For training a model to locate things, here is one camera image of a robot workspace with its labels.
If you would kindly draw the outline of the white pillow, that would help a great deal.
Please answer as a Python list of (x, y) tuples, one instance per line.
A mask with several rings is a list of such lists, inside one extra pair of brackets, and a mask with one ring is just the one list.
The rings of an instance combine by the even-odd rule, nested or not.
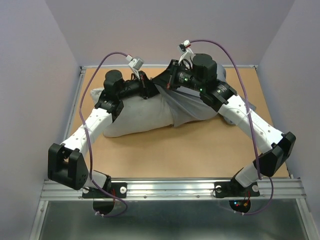
[(123, 100), (123, 109), (116, 120), (103, 130), (106, 138), (148, 132), (175, 125), (175, 118), (166, 97), (160, 87), (156, 96), (143, 99), (139, 95)]

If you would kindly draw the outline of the grey pillowcase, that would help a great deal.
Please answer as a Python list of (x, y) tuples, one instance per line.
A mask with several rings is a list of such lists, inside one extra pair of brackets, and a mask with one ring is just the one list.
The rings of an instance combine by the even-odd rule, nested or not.
[(174, 127), (189, 122), (209, 120), (218, 115), (200, 99), (200, 93), (195, 90), (186, 87), (167, 90), (159, 85), (157, 89), (168, 104)]

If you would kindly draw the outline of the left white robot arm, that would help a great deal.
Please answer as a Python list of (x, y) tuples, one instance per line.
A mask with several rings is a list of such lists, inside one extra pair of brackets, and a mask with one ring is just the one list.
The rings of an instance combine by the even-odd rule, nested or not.
[(148, 100), (159, 94), (156, 85), (142, 70), (124, 80), (119, 70), (105, 74), (103, 90), (87, 119), (62, 143), (48, 149), (47, 175), (52, 181), (74, 190), (94, 189), (100, 197), (111, 197), (111, 177), (87, 166), (86, 155), (92, 155), (92, 145), (103, 130), (118, 118), (124, 108), (123, 100), (139, 96)]

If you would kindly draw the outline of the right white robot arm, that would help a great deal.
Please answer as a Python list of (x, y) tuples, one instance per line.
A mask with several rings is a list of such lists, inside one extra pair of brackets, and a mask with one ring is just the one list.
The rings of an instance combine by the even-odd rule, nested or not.
[(259, 177), (272, 177), (277, 172), (291, 155), (296, 136), (275, 129), (255, 113), (233, 87), (218, 78), (218, 64), (210, 55), (197, 53), (189, 63), (187, 67), (173, 59), (152, 81), (167, 90), (185, 87), (199, 92), (207, 106), (252, 139), (260, 155), (219, 187), (221, 194), (242, 195)]

